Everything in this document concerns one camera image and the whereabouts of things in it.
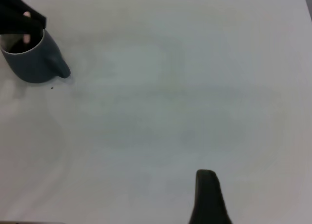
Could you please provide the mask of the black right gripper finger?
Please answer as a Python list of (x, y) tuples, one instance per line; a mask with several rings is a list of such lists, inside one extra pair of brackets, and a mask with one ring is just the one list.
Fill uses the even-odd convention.
[(190, 224), (230, 224), (219, 179), (215, 172), (200, 169), (196, 172), (195, 202)]

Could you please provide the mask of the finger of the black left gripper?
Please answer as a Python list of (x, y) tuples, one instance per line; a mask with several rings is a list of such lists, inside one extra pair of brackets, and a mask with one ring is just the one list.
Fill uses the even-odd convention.
[(29, 17), (1, 18), (0, 34), (40, 34), (46, 28), (46, 18), (35, 20)]
[(31, 8), (22, 0), (0, 0), (0, 4), (17, 13), (23, 14), (24, 12), (29, 12), (31, 14), (31, 18), (39, 21), (40, 23), (46, 23), (46, 17), (44, 15)]

